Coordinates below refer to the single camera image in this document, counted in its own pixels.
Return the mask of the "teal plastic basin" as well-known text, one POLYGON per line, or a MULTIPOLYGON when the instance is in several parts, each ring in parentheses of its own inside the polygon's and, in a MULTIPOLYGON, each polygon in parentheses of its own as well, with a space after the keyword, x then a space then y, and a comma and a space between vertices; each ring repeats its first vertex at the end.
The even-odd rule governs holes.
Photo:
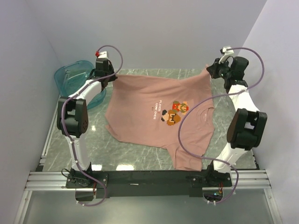
POLYGON ((78 94, 75 99, 85 99, 88 110, 100 105, 106 96, 106 90, 99 90, 93 98, 86 96, 87 89, 80 92, 92 79, 96 78, 94 65, 86 60, 61 67, 54 74, 60 96, 72 97, 78 94))

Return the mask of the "pink t shirt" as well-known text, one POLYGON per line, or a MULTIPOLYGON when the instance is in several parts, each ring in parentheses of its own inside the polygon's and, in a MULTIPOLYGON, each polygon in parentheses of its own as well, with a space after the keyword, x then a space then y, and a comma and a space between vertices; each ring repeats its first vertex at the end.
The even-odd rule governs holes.
POLYGON ((105 114, 118 141, 164 148, 177 170, 202 169, 214 104, 207 70, 185 79, 119 75, 105 114))

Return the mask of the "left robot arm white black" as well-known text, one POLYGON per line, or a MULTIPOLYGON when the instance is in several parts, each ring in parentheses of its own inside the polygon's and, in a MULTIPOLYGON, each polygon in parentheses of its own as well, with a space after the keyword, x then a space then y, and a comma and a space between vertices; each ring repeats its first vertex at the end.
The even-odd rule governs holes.
POLYGON ((68 97, 58 101, 57 127, 68 141, 72 166, 69 181, 83 188, 92 184, 105 184, 93 177, 92 165, 87 155, 85 133, 89 126, 87 106, 101 93, 109 82, 116 80, 116 72, 107 56, 96 58, 95 68, 85 84, 68 97))

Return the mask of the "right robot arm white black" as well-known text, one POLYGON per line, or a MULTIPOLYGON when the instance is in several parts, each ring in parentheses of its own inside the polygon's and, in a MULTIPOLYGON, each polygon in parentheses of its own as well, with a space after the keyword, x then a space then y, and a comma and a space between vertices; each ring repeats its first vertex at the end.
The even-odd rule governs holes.
POLYGON ((231 165, 261 142, 268 116, 255 106, 243 79, 248 64, 249 61, 243 57, 234 57, 232 63, 221 57, 207 67, 211 78, 224 79, 224 89, 235 108, 227 131, 227 143, 216 160, 207 167, 205 181, 210 186, 229 180, 231 165))

